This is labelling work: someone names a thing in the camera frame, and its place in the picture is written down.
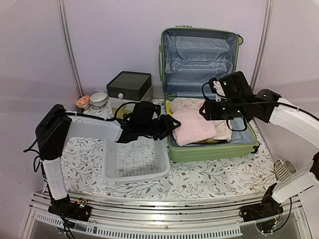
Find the pink towel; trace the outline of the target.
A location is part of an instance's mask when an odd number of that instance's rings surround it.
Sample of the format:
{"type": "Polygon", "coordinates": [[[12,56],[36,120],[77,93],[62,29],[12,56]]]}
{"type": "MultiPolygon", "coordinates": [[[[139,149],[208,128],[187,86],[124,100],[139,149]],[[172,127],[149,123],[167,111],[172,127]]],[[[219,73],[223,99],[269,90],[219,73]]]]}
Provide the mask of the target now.
{"type": "Polygon", "coordinates": [[[178,146],[213,138],[217,135],[213,121],[207,121],[199,110],[178,111],[173,113],[172,117],[181,123],[181,126],[173,131],[173,137],[178,146]]]}

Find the white pink printed cloth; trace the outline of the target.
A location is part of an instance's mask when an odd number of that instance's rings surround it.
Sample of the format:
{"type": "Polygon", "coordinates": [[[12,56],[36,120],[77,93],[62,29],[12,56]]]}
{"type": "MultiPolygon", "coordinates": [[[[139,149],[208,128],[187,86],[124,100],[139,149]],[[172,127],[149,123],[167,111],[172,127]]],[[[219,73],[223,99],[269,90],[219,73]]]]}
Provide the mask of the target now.
{"type": "Polygon", "coordinates": [[[178,146],[231,141],[232,124],[226,120],[208,119],[204,103],[204,99],[183,97],[165,101],[167,113],[181,124],[173,131],[178,146]]]}

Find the white plastic mesh basket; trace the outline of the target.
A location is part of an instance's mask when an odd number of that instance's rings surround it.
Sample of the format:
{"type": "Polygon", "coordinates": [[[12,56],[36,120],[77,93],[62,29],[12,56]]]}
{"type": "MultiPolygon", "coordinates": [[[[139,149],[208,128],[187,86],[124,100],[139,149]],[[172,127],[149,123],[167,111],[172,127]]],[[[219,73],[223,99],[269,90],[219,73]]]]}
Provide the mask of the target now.
{"type": "Polygon", "coordinates": [[[168,174],[170,161],[165,140],[141,137],[129,143],[104,142],[102,175],[107,181],[133,182],[168,174]]]}

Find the green hard-shell suitcase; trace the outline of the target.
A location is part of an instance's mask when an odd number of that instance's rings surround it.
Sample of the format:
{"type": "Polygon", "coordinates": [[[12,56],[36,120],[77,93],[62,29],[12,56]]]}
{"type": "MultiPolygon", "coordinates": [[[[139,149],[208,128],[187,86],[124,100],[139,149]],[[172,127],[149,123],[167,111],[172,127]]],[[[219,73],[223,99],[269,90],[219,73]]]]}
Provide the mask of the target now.
{"type": "MultiPolygon", "coordinates": [[[[239,46],[243,37],[216,29],[179,26],[165,29],[159,47],[159,74],[165,103],[177,97],[215,99],[204,83],[236,70],[239,46]]],[[[239,118],[226,124],[233,126],[232,138],[224,143],[178,146],[168,138],[169,156],[173,162],[193,162],[246,156],[257,153],[260,146],[249,123],[239,118]]]]}

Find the drawer cabinet with dark top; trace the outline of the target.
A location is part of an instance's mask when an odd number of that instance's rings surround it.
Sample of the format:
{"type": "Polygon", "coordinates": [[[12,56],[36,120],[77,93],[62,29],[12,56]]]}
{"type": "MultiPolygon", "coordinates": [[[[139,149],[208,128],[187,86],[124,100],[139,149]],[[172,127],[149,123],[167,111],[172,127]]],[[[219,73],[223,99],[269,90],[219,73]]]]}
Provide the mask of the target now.
{"type": "Polygon", "coordinates": [[[134,109],[130,102],[153,101],[152,75],[122,71],[106,85],[106,90],[113,113],[123,118],[134,109]]]}

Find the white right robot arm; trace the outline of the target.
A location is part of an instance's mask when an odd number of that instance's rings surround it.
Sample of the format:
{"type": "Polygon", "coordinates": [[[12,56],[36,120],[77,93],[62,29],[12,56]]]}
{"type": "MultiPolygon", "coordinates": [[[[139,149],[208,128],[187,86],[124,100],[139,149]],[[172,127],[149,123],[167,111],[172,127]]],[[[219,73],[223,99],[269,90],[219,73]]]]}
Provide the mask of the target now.
{"type": "Polygon", "coordinates": [[[261,89],[254,94],[241,71],[220,79],[212,78],[209,86],[216,99],[204,95],[199,113],[206,120],[241,118],[244,124],[252,119],[278,127],[275,140],[279,156],[297,163],[297,171],[283,181],[271,185],[261,202],[243,206],[239,215],[245,221],[255,221],[283,213],[283,202],[319,185],[319,119],[293,105],[280,94],[261,89]]]}

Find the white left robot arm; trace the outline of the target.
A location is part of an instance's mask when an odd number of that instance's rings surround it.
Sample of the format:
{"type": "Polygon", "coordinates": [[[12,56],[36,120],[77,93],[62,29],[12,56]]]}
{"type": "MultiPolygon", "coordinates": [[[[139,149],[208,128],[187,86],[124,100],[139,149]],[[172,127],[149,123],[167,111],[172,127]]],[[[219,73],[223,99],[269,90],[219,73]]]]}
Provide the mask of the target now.
{"type": "Polygon", "coordinates": [[[84,198],[72,202],[70,190],[113,193],[157,181],[169,172],[165,138],[180,122],[160,105],[141,101],[120,117],[71,112],[57,104],[35,130],[27,152],[35,152],[33,169],[41,171],[49,193],[49,213],[86,222],[92,207],[84,198]]]}

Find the small white bowl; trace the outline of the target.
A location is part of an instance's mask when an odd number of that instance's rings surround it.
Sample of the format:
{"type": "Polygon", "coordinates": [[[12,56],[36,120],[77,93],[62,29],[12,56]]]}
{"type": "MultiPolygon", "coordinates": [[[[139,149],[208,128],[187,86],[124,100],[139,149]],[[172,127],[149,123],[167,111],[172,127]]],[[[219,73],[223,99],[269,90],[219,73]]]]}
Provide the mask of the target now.
{"type": "Polygon", "coordinates": [[[90,96],[90,103],[95,107],[102,107],[106,104],[108,95],[105,92],[97,92],[90,96]]]}

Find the red patterned small bowl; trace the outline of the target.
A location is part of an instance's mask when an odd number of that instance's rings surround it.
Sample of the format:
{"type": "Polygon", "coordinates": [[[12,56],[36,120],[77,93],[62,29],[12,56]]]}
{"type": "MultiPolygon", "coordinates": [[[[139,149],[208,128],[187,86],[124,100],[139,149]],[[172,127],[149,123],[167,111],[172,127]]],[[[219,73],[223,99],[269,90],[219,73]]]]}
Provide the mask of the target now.
{"type": "Polygon", "coordinates": [[[82,96],[81,98],[79,98],[77,100],[77,102],[75,103],[75,106],[80,108],[80,109],[89,108],[89,106],[90,106],[90,96],[89,95],[82,96]]]}

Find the floral white tablecloth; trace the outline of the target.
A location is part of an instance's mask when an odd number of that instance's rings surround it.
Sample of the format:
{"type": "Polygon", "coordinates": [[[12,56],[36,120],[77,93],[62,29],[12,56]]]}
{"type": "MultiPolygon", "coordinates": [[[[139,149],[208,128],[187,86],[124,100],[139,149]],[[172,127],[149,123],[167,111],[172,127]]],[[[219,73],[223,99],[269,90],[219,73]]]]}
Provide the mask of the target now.
{"type": "Polygon", "coordinates": [[[171,162],[168,174],[133,182],[102,175],[104,140],[71,138],[61,165],[65,187],[82,197],[145,200],[217,199],[262,193],[275,181],[274,161],[264,143],[255,154],[195,162],[171,162]]]}

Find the aluminium front rail frame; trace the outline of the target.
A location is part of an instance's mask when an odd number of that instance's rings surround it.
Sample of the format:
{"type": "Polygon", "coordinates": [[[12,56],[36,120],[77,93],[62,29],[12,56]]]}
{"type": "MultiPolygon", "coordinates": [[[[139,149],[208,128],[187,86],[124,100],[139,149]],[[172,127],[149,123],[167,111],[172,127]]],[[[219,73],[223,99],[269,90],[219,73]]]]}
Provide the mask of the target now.
{"type": "Polygon", "coordinates": [[[299,197],[283,203],[276,229],[265,235],[259,225],[273,218],[245,222],[239,211],[261,201],[261,193],[210,198],[146,200],[86,196],[88,221],[62,220],[50,214],[47,192],[35,192],[28,207],[22,239],[310,239],[312,233],[299,197]]]}

